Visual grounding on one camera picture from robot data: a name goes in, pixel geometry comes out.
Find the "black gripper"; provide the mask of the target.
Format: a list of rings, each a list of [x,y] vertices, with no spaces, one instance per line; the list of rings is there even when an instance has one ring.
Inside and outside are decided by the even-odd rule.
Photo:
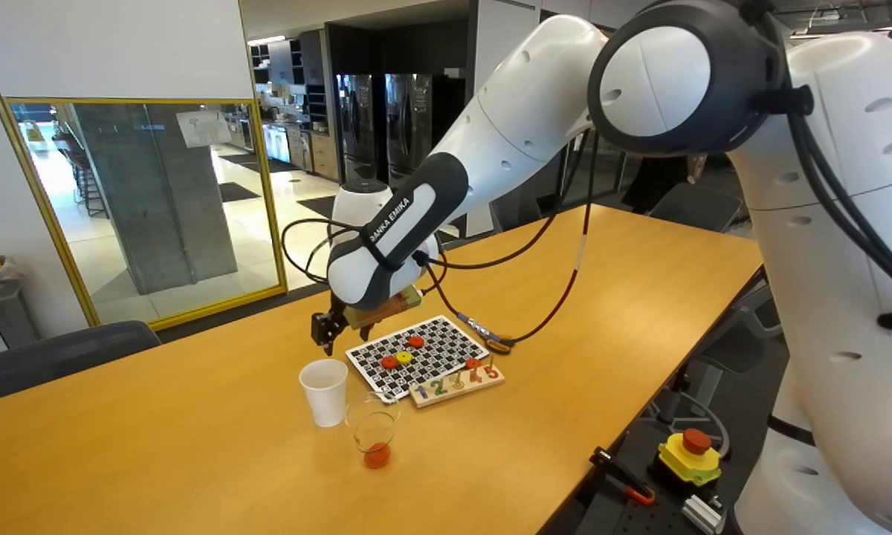
[[[308,317],[308,335],[320,345],[325,357],[332,357],[332,339],[349,329],[344,308],[316,311]]]

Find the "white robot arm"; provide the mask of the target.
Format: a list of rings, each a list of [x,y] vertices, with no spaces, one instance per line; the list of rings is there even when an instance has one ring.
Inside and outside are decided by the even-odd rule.
[[[737,173],[792,351],[734,505],[759,535],[892,532],[892,36],[786,36],[765,0],[655,0],[616,33],[540,20],[432,153],[329,253],[340,302],[375,308],[436,225],[540,168],[580,131],[640,158],[647,211],[707,153]]]

